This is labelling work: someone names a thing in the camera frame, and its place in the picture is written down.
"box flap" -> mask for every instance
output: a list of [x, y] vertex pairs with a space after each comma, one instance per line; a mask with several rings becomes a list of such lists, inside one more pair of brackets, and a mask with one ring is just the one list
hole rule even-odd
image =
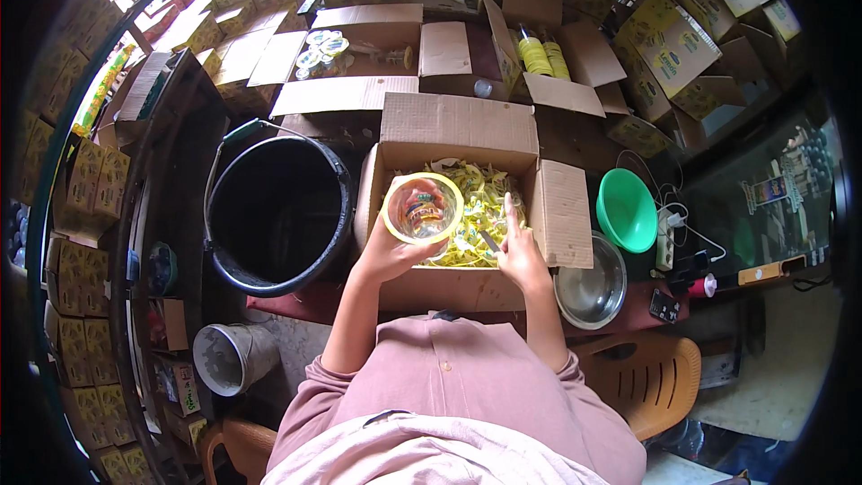
[[366, 23], [422, 23], [421, 4], [367, 4], [320, 10], [312, 29]]
[[[592, 234], [586, 173], [581, 168], [543, 159], [536, 176], [543, 199], [543, 238], [548, 266], [592, 268]], [[539, 199], [533, 197], [533, 204]], [[531, 221], [533, 228], [538, 225]]]
[[270, 38], [264, 54], [260, 56], [252, 76], [248, 79], [249, 87], [283, 84], [287, 82], [296, 55], [305, 44], [307, 32], [286, 32], [275, 34]]
[[576, 82], [524, 72], [533, 103], [605, 117], [596, 90]]
[[721, 49], [719, 64], [739, 83], [760, 81], [767, 77], [766, 70], [754, 48], [744, 37], [718, 46]]
[[387, 92], [419, 92], [419, 77], [330, 77], [292, 81], [281, 88], [271, 116], [383, 109]]
[[739, 85], [733, 77], [727, 75], [701, 75], [697, 78], [707, 93], [715, 96], [716, 100], [723, 105], [747, 106], [746, 98], [739, 90]]
[[596, 88], [598, 100], [602, 103], [605, 114], [631, 114], [626, 98], [622, 95], [620, 83], [611, 82]]
[[464, 96], [387, 93], [380, 142], [392, 141], [539, 154], [532, 107]]
[[563, 0], [502, 0], [502, 14], [512, 27], [525, 23], [533, 30], [556, 29], [563, 22]]
[[499, 47], [510, 60], [514, 63], [518, 63], [518, 52], [515, 50], [515, 44], [512, 43], [512, 38], [509, 35], [509, 27], [506, 26], [506, 17], [502, 15], [500, 6], [498, 6], [494, 0], [483, 1], [485, 10], [488, 13], [490, 30], [494, 35], [494, 41], [497, 42], [497, 47]]
[[472, 74], [470, 46], [464, 23], [429, 23], [422, 26], [419, 76]]
[[566, 52], [572, 80], [588, 87], [600, 87], [626, 78], [626, 71], [616, 59], [614, 50], [587, 19], [562, 27], [559, 43]]

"bucket handle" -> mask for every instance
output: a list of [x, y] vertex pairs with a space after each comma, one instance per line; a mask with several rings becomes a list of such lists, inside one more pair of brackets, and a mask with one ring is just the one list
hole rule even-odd
[[[318, 142], [314, 139], [308, 138], [307, 136], [299, 132], [295, 132], [291, 129], [282, 127], [280, 125], [275, 125], [272, 122], [267, 122], [266, 120], [261, 119], [249, 120], [245, 124], [225, 135], [221, 139], [221, 143], [219, 143], [219, 146], [215, 151], [215, 158], [213, 159], [212, 167], [210, 167], [210, 175], [207, 177], [207, 187], [203, 191], [203, 249], [205, 251], [209, 251], [210, 249], [212, 249], [212, 235], [210, 235], [210, 214], [207, 211], [207, 206], [210, 205], [210, 195], [212, 194], [213, 181], [215, 181], [216, 178], [216, 167], [218, 167], [219, 159], [221, 159], [221, 149], [223, 149], [225, 146], [229, 146], [233, 143], [243, 140], [244, 138], [248, 137], [249, 135], [256, 132], [258, 129], [262, 128], [265, 125], [274, 127], [275, 129], [281, 130], [282, 132], [296, 135], [297, 137], [302, 137], [312, 145], [318, 144]], [[338, 168], [336, 164], [335, 171], [341, 174], [342, 169]]]

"plastic chair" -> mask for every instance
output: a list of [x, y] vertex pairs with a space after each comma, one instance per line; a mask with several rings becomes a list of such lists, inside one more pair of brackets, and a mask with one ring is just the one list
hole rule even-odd
[[246, 477], [249, 485], [258, 485], [266, 475], [266, 463], [273, 453], [276, 432], [241, 419], [225, 418], [210, 428], [201, 440], [203, 475], [207, 485], [216, 485], [213, 453], [223, 444], [231, 464]]
[[695, 404], [701, 357], [690, 339], [632, 331], [572, 351], [586, 385], [629, 423], [640, 441], [675, 426]]

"cable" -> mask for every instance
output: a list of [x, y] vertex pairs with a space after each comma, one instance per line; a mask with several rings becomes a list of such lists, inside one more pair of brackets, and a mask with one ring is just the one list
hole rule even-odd
[[722, 260], [725, 256], [727, 256], [727, 250], [726, 250], [726, 249], [724, 249], [723, 247], [721, 247], [718, 243], [713, 242], [713, 241], [712, 241], [712, 240], [710, 240], [709, 238], [706, 238], [706, 237], [705, 237], [703, 234], [701, 234], [700, 232], [695, 231], [694, 229], [692, 229], [691, 227], [689, 227], [689, 224], [688, 224], [688, 223], [685, 223], [684, 225], [685, 225], [685, 228], [686, 228], [686, 229], [688, 229], [688, 230], [690, 230], [690, 231], [694, 232], [697, 236], [699, 236], [699, 237], [703, 238], [704, 240], [706, 240], [706, 241], [707, 241], [707, 242], [709, 242], [709, 243], [712, 243], [712, 244], [713, 244], [713, 245], [715, 245], [718, 249], [720, 249], [720, 250], [721, 250], [721, 255], [720, 255], [720, 256], [713, 256], [712, 258], [710, 258], [710, 259], [709, 259], [709, 262], [710, 262], [710, 263], [715, 263], [716, 261], [720, 261], [720, 260]]

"plastic bottle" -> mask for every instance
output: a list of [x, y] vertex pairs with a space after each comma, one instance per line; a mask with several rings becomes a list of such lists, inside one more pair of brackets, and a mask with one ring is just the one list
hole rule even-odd
[[547, 55], [547, 61], [551, 64], [551, 69], [554, 70], [554, 77], [571, 81], [569, 67], [566, 66], [566, 60], [563, 58], [563, 49], [559, 48], [554, 36], [544, 26], [539, 27], [539, 39]]
[[531, 74], [554, 76], [554, 69], [547, 60], [545, 48], [536, 37], [535, 32], [529, 28], [518, 25], [518, 48], [524, 61], [524, 67]]

